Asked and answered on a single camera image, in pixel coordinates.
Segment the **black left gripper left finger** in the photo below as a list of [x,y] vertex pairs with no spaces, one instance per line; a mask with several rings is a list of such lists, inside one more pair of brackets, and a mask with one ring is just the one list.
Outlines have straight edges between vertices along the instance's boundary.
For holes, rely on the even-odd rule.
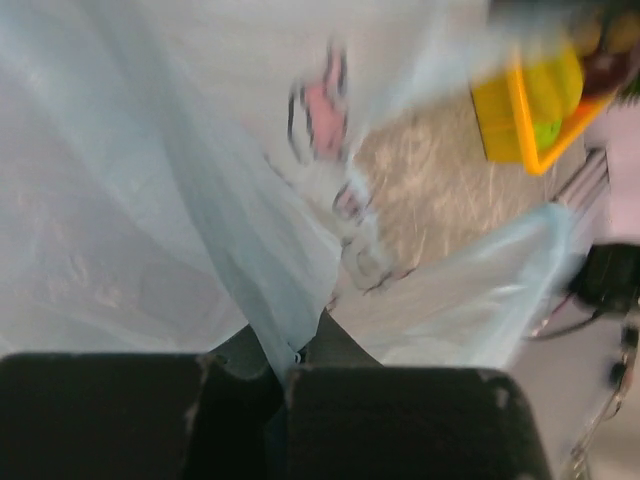
[[262,479],[282,403],[265,363],[219,356],[14,354],[1,362],[5,479]]

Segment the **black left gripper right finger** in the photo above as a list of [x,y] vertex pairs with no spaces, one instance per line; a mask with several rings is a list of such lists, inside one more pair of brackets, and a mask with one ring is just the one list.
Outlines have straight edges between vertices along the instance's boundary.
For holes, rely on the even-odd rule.
[[549,479],[506,373],[384,367],[328,314],[286,389],[289,479]]

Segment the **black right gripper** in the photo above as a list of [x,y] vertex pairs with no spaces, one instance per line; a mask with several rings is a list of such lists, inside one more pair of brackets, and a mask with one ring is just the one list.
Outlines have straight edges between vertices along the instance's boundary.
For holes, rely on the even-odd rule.
[[639,246],[593,245],[567,290],[582,304],[605,314],[639,311]]

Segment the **fake yellow starfruit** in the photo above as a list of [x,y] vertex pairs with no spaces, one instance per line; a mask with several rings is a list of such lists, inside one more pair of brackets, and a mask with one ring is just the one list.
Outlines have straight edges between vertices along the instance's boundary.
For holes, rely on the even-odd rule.
[[554,123],[572,114],[580,102],[584,77],[570,43],[554,50],[548,42],[531,43],[524,50],[523,81],[532,119]]

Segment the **light blue plastic bag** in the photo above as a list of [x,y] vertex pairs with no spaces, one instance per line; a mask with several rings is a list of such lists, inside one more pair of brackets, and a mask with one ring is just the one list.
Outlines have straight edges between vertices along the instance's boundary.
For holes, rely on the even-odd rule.
[[285,377],[333,310],[386,363],[506,366],[573,267],[444,100],[557,17],[485,1],[5,1],[1,351],[199,353]]

